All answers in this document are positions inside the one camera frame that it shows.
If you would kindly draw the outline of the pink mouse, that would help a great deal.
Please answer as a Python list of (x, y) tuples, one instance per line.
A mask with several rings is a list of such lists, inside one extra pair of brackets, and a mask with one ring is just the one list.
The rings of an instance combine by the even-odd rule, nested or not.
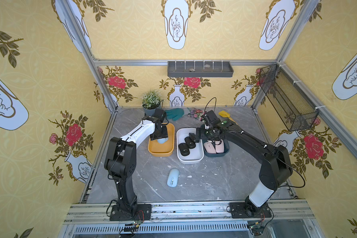
[(222, 139), (215, 141), (215, 151), (217, 154), (224, 153), (224, 141)]
[(205, 149), (205, 151), (208, 153), (208, 154), (216, 154), (216, 149), (215, 149), (215, 146), (213, 145), (212, 142), (205, 142), (203, 144), (203, 147)]

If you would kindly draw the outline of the black mouse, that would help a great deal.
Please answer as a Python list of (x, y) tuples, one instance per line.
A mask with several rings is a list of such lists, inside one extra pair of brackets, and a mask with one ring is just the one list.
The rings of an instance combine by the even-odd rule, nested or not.
[(199, 143), (199, 141), (200, 141), (200, 135), (199, 134), (189, 133), (189, 137), (194, 143)]
[(183, 157), (188, 156), (190, 154), (190, 149), (186, 143), (180, 143), (178, 145), (178, 149)]
[(189, 149), (194, 149), (196, 147), (196, 142), (192, 140), (190, 136), (187, 136), (184, 140)]

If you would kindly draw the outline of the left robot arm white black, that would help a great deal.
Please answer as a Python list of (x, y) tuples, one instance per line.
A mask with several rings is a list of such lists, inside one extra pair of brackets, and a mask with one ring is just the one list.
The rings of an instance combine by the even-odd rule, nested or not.
[(131, 221), (136, 218), (148, 221), (151, 219), (152, 205), (137, 201), (133, 189), (132, 175), (137, 166), (137, 148), (146, 139), (166, 139), (167, 120), (145, 116), (129, 133), (121, 137), (113, 137), (109, 141), (105, 170), (108, 178), (116, 184), (118, 198), (112, 200), (108, 208), (110, 221)]

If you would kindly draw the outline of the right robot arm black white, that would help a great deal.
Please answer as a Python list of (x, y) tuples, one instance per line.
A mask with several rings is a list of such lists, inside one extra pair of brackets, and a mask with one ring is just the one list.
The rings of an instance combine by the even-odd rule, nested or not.
[(230, 120), (209, 128), (201, 126), (200, 138), (231, 142), (253, 156), (260, 164), (259, 182), (244, 202), (229, 204), (233, 218), (272, 217), (267, 201), (293, 174), (289, 153), (284, 146), (274, 146), (252, 136)]

